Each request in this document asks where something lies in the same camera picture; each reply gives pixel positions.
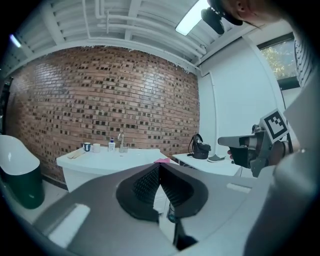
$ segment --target shoe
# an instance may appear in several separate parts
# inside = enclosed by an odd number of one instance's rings
[[[222,160],[225,160],[225,156],[224,157],[219,157],[217,156],[216,154],[214,156],[210,156],[207,161],[210,162],[210,163],[215,163],[215,162],[219,162],[219,161],[222,161]]]

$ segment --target soap dispenser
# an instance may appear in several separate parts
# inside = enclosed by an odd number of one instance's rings
[[[109,152],[114,152],[116,151],[116,143],[114,141],[114,138],[111,138],[109,142]]]

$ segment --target faucet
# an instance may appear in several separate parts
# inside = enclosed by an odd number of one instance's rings
[[[121,138],[121,145],[120,145],[120,150],[119,152],[120,153],[123,153],[124,152],[124,138],[125,138],[125,134],[124,132],[120,132],[119,135],[118,135],[118,141],[120,141],[120,138]]]

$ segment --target mug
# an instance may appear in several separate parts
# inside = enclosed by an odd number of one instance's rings
[[[84,151],[89,152],[89,151],[90,151],[90,148],[91,148],[91,143],[90,143],[90,142],[85,142],[85,143],[83,143],[83,149],[84,149]]]
[[[100,144],[99,143],[93,144],[93,153],[100,153]]]

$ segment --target green trash bin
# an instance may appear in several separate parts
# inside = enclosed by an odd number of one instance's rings
[[[0,145],[1,177],[13,197],[27,209],[39,207],[45,199],[39,159],[15,137],[0,135]]]

